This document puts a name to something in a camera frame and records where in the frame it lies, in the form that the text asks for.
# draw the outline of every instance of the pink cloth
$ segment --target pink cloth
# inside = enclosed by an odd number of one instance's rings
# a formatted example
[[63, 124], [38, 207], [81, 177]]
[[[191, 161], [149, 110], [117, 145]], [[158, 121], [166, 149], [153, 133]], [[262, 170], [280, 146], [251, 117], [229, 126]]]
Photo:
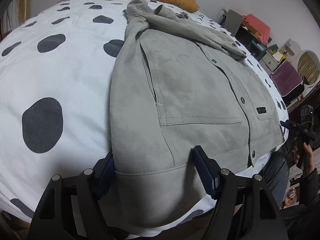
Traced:
[[270, 27], [252, 14], [244, 16], [243, 20], [260, 33], [260, 36], [258, 36], [258, 38], [261, 43], [267, 44], [270, 36]]
[[285, 60], [270, 76], [275, 83], [280, 95], [287, 96], [292, 90], [302, 83], [302, 78], [291, 63]]

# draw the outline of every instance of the polka dot bedding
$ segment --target polka dot bedding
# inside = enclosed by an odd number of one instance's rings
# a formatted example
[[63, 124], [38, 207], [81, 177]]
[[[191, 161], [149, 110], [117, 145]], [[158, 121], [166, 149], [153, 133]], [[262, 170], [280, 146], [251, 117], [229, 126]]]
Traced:
[[[64, 0], [29, 19], [0, 43], [0, 209], [30, 222], [54, 174], [78, 175], [111, 148], [109, 90], [116, 57], [124, 44], [125, 9], [131, 0]], [[231, 35], [201, 12], [198, 24]], [[274, 83], [250, 52], [246, 63], [270, 92], [279, 119], [288, 113]], [[288, 131], [284, 130], [287, 139]], [[266, 154], [257, 161], [261, 169]], [[252, 167], [241, 175], [259, 172]], [[153, 236], [214, 206], [207, 196], [166, 226], [137, 229], [118, 219], [113, 226], [132, 235]]]

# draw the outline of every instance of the jacket flap pocket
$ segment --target jacket flap pocket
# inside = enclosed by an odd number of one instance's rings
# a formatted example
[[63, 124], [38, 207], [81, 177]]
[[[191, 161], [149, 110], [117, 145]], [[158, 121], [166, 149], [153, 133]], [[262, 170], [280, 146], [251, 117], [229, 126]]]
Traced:
[[152, 29], [139, 39], [160, 125], [242, 122], [243, 113], [228, 79], [194, 42]]

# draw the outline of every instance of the metal bolt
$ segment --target metal bolt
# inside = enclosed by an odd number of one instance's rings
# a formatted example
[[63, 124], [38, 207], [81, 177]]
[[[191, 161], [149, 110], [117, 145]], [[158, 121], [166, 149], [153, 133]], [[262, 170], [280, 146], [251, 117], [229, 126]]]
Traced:
[[256, 174], [256, 175], [254, 176], [254, 178], [255, 178], [257, 181], [261, 181], [261, 180], [262, 180], [262, 177], [261, 177], [260, 174]]
[[52, 176], [53, 181], [57, 181], [58, 179], [60, 179], [60, 175], [57, 174]]
[[221, 169], [223, 175], [229, 175], [230, 171], [228, 169]]
[[92, 172], [93, 172], [92, 169], [86, 169], [86, 170], [84, 170], [83, 173], [84, 173], [85, 175], [90, 175]]

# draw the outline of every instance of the orange towel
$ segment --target orange towel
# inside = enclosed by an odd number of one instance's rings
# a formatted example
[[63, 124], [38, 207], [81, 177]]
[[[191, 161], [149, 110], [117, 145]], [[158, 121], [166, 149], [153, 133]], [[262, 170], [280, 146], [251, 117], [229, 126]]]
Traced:
[[260, 33], [260, 36], [258, 36], [258, 38], [261, 43], [267, 44], [271, 31], [270, 27], [252, 14], [244, 16], [243, 20]]

